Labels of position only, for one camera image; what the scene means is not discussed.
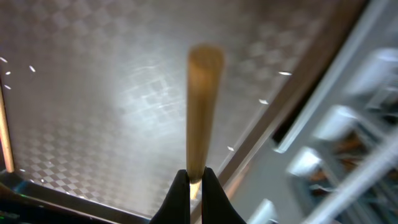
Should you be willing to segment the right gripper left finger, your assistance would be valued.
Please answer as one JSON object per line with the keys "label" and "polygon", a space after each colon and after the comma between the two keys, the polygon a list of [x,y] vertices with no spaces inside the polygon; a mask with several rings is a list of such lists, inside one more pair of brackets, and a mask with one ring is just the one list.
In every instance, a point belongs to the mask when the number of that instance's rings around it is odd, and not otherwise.
{"label": "right gripper left finger", "polygon": [[185,169],[177,172],[162,205],[149,224],[190,224],[190,181]]}

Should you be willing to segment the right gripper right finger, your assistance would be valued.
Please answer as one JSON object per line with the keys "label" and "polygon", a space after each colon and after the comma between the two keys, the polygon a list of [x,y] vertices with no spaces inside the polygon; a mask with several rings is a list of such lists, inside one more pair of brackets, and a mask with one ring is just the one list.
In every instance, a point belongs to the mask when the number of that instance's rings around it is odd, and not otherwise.
{"label": "right gripper right finger", "polygon": [[246,224],[231,205],[217,176],[205,167],[202,177],[202,224]]}

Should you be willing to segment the wooden chopstick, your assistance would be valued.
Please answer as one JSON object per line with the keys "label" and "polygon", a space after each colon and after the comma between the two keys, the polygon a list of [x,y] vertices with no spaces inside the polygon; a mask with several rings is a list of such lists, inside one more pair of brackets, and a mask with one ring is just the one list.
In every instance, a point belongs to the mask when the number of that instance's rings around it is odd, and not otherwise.
{"label": "wooden chopstick", "polygon": [[7,125],[6,118],[6,109],[4,105],[4,98],[2,91],[0,92],[0,100],[1,100],[1,147],[2,153],[4,157],[4,163],[6,166],[6,170],[8,173],[12,173],[15,171],[14,168],[14,159],[12,155],[11,142],[9,138],[9,130]]}
{"label": "wooden chopstick", "polygon": [[205,170],[223,69],[224,54],[220,48],[200,44],[190,49],[187,59],[186,165],[192,200],[197,197]]}

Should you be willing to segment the grey dishwasher rack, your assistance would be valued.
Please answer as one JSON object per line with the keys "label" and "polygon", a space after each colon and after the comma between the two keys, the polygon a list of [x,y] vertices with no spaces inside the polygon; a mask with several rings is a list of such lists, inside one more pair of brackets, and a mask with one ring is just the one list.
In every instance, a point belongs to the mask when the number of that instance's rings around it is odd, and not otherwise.
{"label": "grey dishwasher rack", "polygon": [[231,184],[248,223],[397,222],[397,2],[367,1]]}

